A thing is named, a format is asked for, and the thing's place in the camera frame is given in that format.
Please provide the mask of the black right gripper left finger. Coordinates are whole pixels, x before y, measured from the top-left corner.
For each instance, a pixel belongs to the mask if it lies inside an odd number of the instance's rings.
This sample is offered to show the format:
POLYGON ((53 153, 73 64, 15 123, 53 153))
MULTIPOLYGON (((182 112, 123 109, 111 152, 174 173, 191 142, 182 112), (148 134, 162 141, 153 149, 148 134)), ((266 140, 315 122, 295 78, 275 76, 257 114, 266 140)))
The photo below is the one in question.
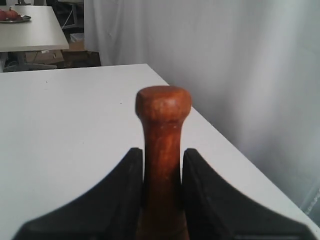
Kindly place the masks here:
POLYGON ((24 223, 16 240, 134 240, 141 207, 143 151, 131 148, 98 184, 24 223))

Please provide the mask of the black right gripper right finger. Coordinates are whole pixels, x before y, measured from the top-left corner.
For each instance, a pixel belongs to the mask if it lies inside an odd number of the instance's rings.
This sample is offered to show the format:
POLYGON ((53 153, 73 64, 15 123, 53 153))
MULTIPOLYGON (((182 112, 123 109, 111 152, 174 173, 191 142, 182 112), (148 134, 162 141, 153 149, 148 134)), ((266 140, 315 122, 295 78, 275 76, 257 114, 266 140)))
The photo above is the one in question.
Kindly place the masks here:
POLYGON ((255 202, 224 180, 194 148, 183 155, 183 202, 191 240, 311 240, 303 223, 255 202))

